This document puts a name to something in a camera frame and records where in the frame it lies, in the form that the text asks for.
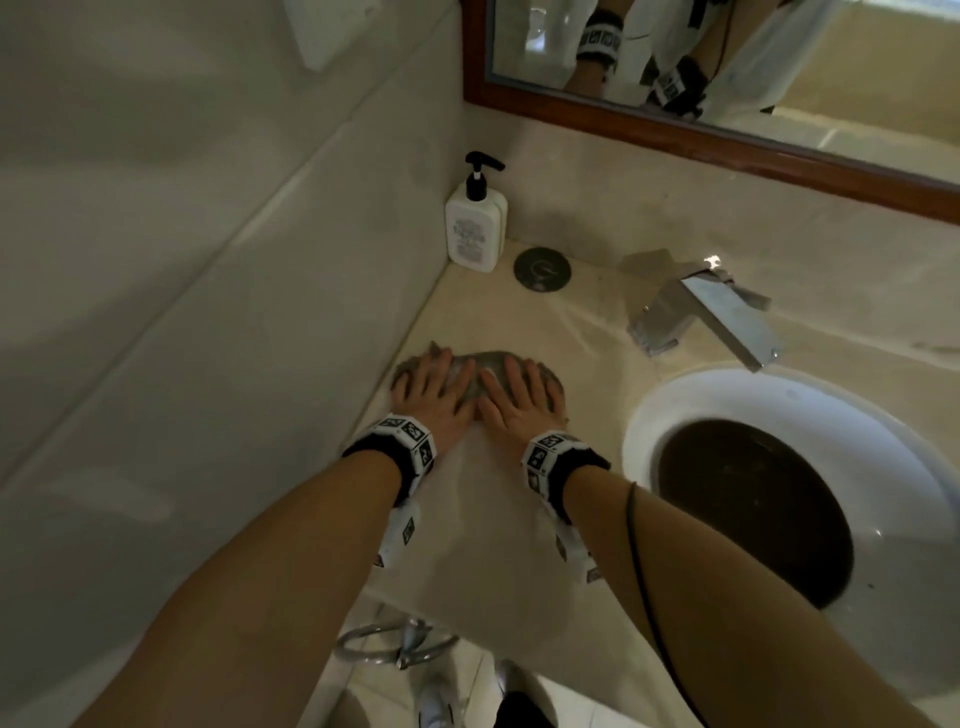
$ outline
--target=faucet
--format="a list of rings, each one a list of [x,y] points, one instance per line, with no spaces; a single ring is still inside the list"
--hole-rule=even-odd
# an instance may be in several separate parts
[[[685,276],[667,280],[649,305],[630,322],[634,340],[650,355],[673,349],[693,323],[703,321],[751,372],[758,372],[780,355],[780,344],[759,311],[770,299],[741,288],[719,267],[720,259],[694,265]]]

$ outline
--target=countertop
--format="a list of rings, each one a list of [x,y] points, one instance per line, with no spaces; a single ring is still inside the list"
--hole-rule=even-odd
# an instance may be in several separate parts
[[[489,274],[449,265],[396,361],[431,341],[458,354],[508,350],[541,360],[564,384],[571,431],[619,470],[627,422],[643,396],[684,372],[733,364],[732,356],[697,322],[677,349],[647,357],[626,330],[620,274],[571,260],[567,287],[535,293],[513,276],[523,250],[508,241]],[[872,401],[960,466],[960,374],[776,315],[768,321],[784,345],[778,366]],[[361,424],[389,408],[389,378]],[[648,725],[699,725],[606,583],[570,578],[535,497],[500,461],[480,424],[417,498],[416,538],[393,569],[373,571],[368,594]],[[923,707],[944,725],[960,725],[956,698],[928,698]]]

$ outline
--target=mirror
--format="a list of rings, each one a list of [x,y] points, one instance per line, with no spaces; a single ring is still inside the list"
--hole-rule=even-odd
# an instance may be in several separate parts
[[[493,83],[958,190],[960,0],[488,0],[487,23]]]

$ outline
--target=hand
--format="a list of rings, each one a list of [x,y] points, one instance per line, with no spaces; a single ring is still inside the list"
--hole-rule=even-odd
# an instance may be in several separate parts
[[[467,391],[473,379],[476,362],[469,359],[453,383],[444,389],[450,372],[453,352],[444,349],[434,363],[426,353],[420,358],[417,370],[411,376],[404,373],[394,384],[394,406],[397,415],[409,415],[426,425],[437,446],[437,456],[446,454],[459,442],[473,419],[475,400],[467,400],[457,409],[457,400]]]
[[[524,366],[530,378],[530,389],[523,381],[520,365],[512,356],[504,360],[507,381],[514,393],[516,406],[503,391],[500,382],[487,370],[481,370],[480,379],[490,393],[477,402],[484,425],[494,441],[506,452],[511,462],[519,463],[527,445],[537,435],[551,429],[566,429],[566,401],[560,384],[540,376],[540,367],[532,359]],[[547,394],[553,400],[554,412],[547,405]]]

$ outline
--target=black pants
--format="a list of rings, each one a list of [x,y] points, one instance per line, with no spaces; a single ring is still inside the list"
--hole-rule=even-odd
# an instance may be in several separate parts
[[[553,728],[525,692],[508,692],[496,711],[493,728]]]

